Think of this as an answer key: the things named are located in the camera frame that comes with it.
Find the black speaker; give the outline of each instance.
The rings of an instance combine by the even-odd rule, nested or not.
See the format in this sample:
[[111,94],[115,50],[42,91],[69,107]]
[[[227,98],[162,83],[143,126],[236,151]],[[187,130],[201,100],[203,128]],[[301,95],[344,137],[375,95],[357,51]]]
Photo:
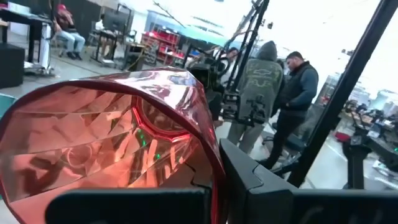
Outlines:
[[25,49],[0,44],[0,88],[19,86],[24,82]]

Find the red mirrored surface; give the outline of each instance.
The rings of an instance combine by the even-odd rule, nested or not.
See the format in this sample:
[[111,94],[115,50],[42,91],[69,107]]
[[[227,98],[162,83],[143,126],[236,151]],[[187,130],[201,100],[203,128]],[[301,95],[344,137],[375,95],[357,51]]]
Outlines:
[[[158,68],[56,83],[19,99],[0,122],[1,190],[22,223],[44,223],[56,196],[79,188],[224,184],[203,87]],[[187,164],[200,170],[187,169]]]

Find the black pants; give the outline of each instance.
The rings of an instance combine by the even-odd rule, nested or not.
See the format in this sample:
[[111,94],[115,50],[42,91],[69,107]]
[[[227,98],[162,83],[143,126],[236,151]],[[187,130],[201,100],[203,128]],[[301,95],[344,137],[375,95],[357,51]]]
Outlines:
[[208,102],[211,118],[213,121],[218,121],[221,113],[221,103],[223,102],[223,96],[221,93],[216,93],[216,96]]
[[274,147],[269,158],[263,164],[265,168],[272,169],[283,151],[287,138],[305,121],[305,117],[279,114],[277,131],[274,135]]

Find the jeans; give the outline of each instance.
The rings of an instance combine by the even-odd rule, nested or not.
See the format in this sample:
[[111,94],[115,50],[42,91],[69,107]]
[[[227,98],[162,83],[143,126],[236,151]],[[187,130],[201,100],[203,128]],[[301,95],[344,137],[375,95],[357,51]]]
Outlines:
[[263,129],[264,127],[261,124],[255,124],[254,127],[250,127],[244,124],[232,123],[227,139],[237,145],[243,136],[239,148],[246,154],[249,154]]
[[83,47],[85,46],[85,38],[82,37],[80,34],[77,32],[69,33],[66,31],[61,31],[57,34],[59,37],[63,37],[67,39],[67,52],[78,52],[80,53],[81,50],[83,50]]
[[271,154],[265,161],[263,166],[272,169],[282,154],[283,146],[287,138],[305,121],[305,117],[292,116],[289,114],[279,113],[277,121],[277,131],[274,135],[274,147]]

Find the man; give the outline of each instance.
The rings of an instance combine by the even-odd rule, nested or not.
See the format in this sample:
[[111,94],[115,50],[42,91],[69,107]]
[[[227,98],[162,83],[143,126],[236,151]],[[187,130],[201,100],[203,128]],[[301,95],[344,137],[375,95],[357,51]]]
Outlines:
[[279,96],[280,113],[274,146],[269,158],[259,162],[267,169],[272,169],[278,161],[288,136],[305,121],[312,99],[317,94],[318,72],[310,62],[305,62],[299,52],[292,52],[287,56],[287,66],[291,78]]
[[230,63],[228,71],[220,78],[220,83],[224,87],[226,87],[228,84],[228,80],[229,80],[229,77],[231,76],[231,72],[234,67],[235,60],[236,60],[236,57],[238,56],[238,53],[239,53],[239,50],[236,47],[231,47],[227,51],[227,53],[224,55],[224,57],[228,58],[229,63]]
[[[105,30],[103,20],[105,18],[105,14],[102,14],[100,17],[100,20],[95,23],[95,29],[96,30]],[[101,55],[105,57],[105,55],[109,52],[109,49],[111,48],[113,41],[110,39],[106,39],[104,37],[99,40],[101,42]]]
[[67,10],[65,5],[59,4],[55,18],[57,35],[67,39],[67,56],[73,60],[82,60],[80,52],[83,50],[86,40],[77,32],[72,14]]
[[[257,53],[256,58],[249,59],[244,68],[244,73],[239,81],[238,90],[241,97],[239,118],[248,117],[252,111],[251,103],[257,96],[262,96],[265,104],[266,123],[272,113],[272,107],[282,83],[282,67],[276,62],[277,49],[273,41],[265,43]],[[249,153],[264,129],[263,124],[255,127],[233,123],[228,133],[228,140],[239,144],[239,148]]]
[[275,114],[278,112],[278,110],[280,109],[280,100],[279,100],[279,97],[280,97],[280,93],[281,93],[281,91],[283,90],[283,88],[285,87],[285,62],[284,61],[282,61],[281,59],[278,59],[278,60],[276,60],[276,63],[278,63],[279,65],[280,65],[280,67],[282,68],[282,74],[283,74],[283,76],[282,76],[282,81],[281,81],[281,83],[280,83],[280,88],[279,88],[279,92],[278,92],[278,94],[277,94],[277,97],[276,97],[276,99],[275,99],[275,102],[274,102],[274,105],[273,105],[273,107],[272,107],[272,113],[271,113],[271,115],[270,115],[270,118],[271,117],[273,117],[273,116],[275,116]]

